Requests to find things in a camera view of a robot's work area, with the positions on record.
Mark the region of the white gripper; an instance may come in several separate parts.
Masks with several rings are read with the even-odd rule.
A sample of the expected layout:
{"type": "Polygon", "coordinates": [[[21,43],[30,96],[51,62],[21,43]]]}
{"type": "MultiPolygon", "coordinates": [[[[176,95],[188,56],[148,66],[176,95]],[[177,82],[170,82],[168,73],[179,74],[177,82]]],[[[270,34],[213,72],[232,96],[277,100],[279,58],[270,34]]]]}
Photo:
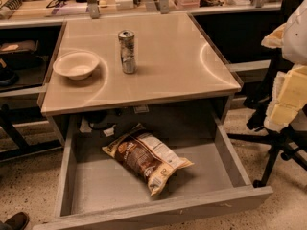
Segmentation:
{"type": "MultiPolygon", "coordinates": [[[[281,48],[286,24],[266,35],[261,45],[281,48]]],[[[280,132],[287,127],[307,104],[307,66],[295,64],[287,73],[278,72],[273,83],[272,100],[266,110],[264,127],[280,132]]]]}

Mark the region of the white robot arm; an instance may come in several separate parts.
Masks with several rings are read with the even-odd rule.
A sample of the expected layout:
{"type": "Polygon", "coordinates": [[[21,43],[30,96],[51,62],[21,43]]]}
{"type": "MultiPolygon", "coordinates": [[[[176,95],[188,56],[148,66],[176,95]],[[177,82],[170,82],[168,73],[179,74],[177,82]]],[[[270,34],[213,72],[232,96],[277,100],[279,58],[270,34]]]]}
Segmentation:
{"type": "Polygon", "coordinates": [[[280,48],[282,57],[294,65],[287,73],[275,77],[272,100],[266,111],[265,128],[280,132],[307,104],[307,0],[286,23],[265,36],[261,44],[280,48]]]}

